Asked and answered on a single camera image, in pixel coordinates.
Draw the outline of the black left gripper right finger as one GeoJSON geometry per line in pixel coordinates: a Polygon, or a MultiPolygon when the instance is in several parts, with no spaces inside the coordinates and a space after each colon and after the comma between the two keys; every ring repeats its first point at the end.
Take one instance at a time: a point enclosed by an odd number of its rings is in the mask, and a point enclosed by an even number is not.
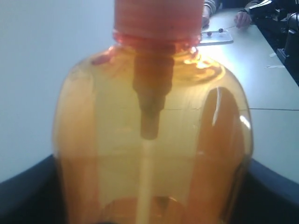
{"type": "Polygon", "coordinates": [[[299,185],[251,160],[233,212],[234,224],[297,224],[299,185]]]}

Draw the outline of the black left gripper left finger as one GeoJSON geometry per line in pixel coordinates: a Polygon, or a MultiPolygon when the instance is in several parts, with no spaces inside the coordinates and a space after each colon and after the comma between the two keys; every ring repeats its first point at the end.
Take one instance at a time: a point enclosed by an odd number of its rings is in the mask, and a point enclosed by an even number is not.
{"type": "Polygon", "coordinates": [[[65,224],[66,213],[53,156],[0,184],[2,224],[65,224]]]}

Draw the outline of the person's hand in background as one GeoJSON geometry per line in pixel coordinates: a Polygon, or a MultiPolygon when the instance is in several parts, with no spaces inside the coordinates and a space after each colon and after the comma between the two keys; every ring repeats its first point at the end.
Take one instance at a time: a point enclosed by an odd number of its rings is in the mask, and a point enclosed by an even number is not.
{"type": "Polygon", "coordinates": [[[239,11],[235,16],[234,21],[237,28],[245,28],[251,24],[252,19],[247,12],[239,11]]]}

